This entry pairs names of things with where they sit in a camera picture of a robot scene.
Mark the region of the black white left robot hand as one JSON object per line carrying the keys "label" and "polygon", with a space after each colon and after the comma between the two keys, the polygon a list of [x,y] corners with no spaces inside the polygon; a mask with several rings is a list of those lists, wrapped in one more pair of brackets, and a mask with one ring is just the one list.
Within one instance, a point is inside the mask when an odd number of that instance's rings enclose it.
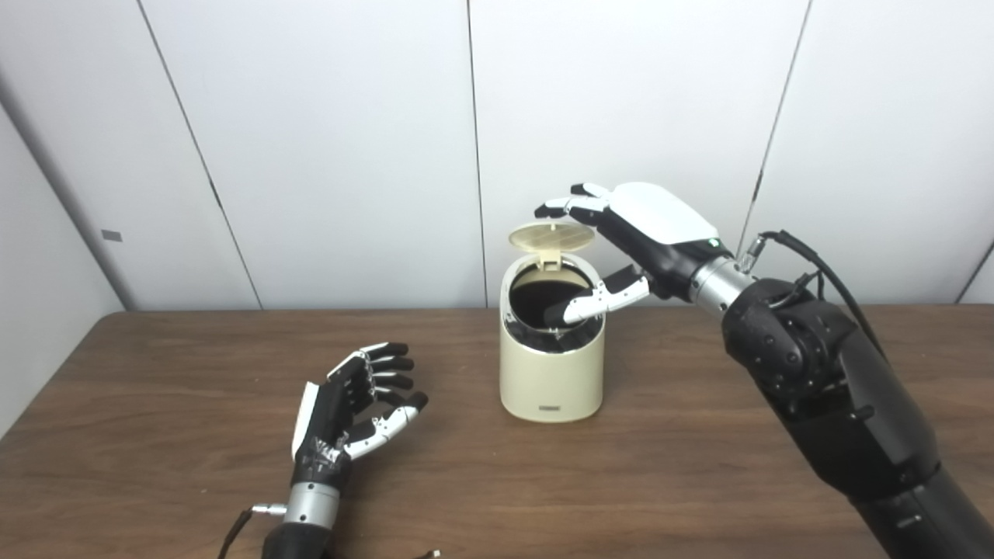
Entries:
{"label": "black white left robot hand", "polygon": [[415,362],[401,342],[352,351],[316,384],[308,382],[298,410],[290,483],[347,484],[352,466],[382,448],[425,409],[426,393],[413,390]]}

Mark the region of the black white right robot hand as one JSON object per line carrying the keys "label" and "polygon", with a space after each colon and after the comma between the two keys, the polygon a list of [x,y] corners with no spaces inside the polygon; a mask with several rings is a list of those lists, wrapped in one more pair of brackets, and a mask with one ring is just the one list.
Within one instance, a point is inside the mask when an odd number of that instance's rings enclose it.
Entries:
{"label": "black white right robot hand", "polygon": [[644,298],[693,294],[712,269],[734,264],[718,230],[692,206],[664,187],[628,182],[613,189],[572,185],[571,195],[544,202],[536,218],[571,217],[610,241],[632,264],[603,277],[590,289],[544,309],[550,327],[567,327],[629,307]]}

